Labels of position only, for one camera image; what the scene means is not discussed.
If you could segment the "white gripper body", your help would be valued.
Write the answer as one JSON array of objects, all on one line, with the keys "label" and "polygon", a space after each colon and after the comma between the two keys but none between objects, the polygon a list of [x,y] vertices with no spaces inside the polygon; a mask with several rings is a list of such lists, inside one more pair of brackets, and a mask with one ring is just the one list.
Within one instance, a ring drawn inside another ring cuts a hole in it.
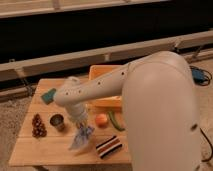
[{"label": "white gripper body", "polygon": [[71,106],[67,109],[67,113],[69,120],[73,122],[77,128],[88,125],[88,114],[84,106]]}]

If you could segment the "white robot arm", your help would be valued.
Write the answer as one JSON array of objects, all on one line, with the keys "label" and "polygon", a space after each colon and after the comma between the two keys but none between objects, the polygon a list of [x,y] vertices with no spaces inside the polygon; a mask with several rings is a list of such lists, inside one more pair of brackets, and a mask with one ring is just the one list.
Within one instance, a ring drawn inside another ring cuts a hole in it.
[{"label": "white robot arm", "polygon": [[199,107],[189,64],[162,51],[81,84],[68,78],[54,95],[74,118],[88,100],[122,97],[133,171],[201,171]]}]

